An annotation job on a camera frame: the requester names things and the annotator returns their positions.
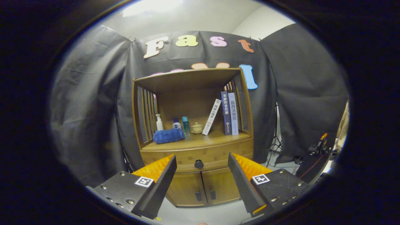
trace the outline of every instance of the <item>yellow letter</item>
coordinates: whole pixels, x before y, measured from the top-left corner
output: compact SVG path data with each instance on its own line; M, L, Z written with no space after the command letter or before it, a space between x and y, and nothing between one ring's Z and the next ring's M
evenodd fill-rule
M167 36L147 42L147 52L146 55L143 56L143 58L149 58L160 53L157 48L162 49L162 47L164 47L164 41L168 41Z
M185 46L196 46L198 42L196 41L196 36L194 35L183 35L178 37L176 42L176 46L178 47L185 47Z

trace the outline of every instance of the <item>black backdrop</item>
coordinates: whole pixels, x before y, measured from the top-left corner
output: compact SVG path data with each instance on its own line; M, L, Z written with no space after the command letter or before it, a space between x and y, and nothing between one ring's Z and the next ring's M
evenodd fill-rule
M182 35L195 36L198 45L176 46ZM159 54L143 58L146 43L164 36L168 41ZM227 46L211 45L212 36L222 36ZM254 52L246 51L238 40L246 40ZM285 27L262 41L205 31L170 32L130 41L98 26L77 41L54 82L51 128L61 162L90 186L127 169L124 151L131 167L143 167L132 117L132 79L192 69L195 63L209 68L218 63L252 67L258 85L249 90L255 162L266 161L276 125L277 96L281 156L286 157L280 162L302 156L325 132L333 144L347 100L343 74L325 48L299 25Z
M276 163L303 156L327 133L333 147L348 99L345 71L300 24L261 40L276 78L282 154Z

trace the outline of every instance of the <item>blue towel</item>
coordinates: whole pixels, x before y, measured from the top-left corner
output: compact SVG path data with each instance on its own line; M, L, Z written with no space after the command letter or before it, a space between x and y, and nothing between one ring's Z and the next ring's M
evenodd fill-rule
M185 139L185 134L182 129L156 131L153 135L153 141L156 144L180 141L182 139Z

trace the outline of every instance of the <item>book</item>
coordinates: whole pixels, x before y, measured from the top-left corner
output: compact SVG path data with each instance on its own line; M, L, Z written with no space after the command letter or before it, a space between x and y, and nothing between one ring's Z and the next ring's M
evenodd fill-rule
M230 110L229 110L227 91L221 91L221 100L222 100L222 115L224 117L225 135L231 135L232 126L230 124Z
M239 135L238 114L236 111L235 93L228 93L228 101L230 108L230 124L232 126L232 135Z
M219 109L219 107L220 107L220 104L221 104L221 100L216 99L215 102L214 102L214 106L213 106L212 109L211 109L211 113L210 113L210 116L208 117L207 123L206 123L206 125L204 126L204 130L203 130L203 133L202 133L202 134L208 135L208 132L210 131L212 122L214 122L215 115L216 115L217 112L218 112L218 109Z

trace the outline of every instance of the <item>white lotion bottle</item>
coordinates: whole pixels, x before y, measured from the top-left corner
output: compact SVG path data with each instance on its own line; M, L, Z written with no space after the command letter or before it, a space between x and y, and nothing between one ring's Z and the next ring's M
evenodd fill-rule
M164 127L162 126L162 121L161 121L160 114L156 114L156 117L157 117L157 122L156 122L156 124L157 124L157 130L158 130L158 131L163 131L163 130L164 130Z
M172 124L172 129L182 129L178 118L174 118L174 123Z

